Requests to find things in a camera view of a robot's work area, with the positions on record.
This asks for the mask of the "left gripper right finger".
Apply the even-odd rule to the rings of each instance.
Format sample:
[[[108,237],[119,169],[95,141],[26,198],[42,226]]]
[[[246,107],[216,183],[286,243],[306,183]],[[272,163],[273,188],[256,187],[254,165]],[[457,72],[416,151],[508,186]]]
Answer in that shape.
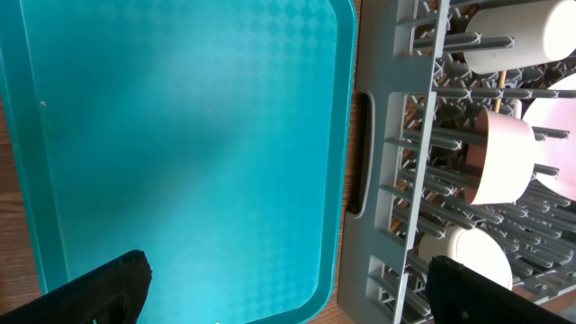
[[[426,296],[436,324],[570,324],[447,256],[429,263]]]

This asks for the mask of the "white paper cup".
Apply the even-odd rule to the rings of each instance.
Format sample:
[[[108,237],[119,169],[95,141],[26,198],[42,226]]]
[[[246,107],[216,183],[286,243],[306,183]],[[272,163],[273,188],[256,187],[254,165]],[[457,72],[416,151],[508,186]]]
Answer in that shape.
[[[575,2],[540,1],[483,9],[469,21],[468,32],[483,39],[511,37],[512,47],[463,54],[476,74],[489,74],[562,60],[575,51]]]

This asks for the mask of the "white bowl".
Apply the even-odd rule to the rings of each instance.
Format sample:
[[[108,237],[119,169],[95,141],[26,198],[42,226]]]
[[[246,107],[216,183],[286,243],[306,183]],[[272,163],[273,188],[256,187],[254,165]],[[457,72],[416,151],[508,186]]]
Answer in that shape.
[[[418,245],[418,256],[430,262],[433,257],[446,256],[512,290],[510,263],[500,245],[481,229],[459,226],[445,228],[443,238],[425,234]]]

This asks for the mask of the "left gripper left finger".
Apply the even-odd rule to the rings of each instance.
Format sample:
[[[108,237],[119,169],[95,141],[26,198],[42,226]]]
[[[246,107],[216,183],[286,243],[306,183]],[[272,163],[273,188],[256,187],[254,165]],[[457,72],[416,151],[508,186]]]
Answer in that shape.
[[[3,314],[1,324],[134,324],[151,280],[145,253],[134,249]]]

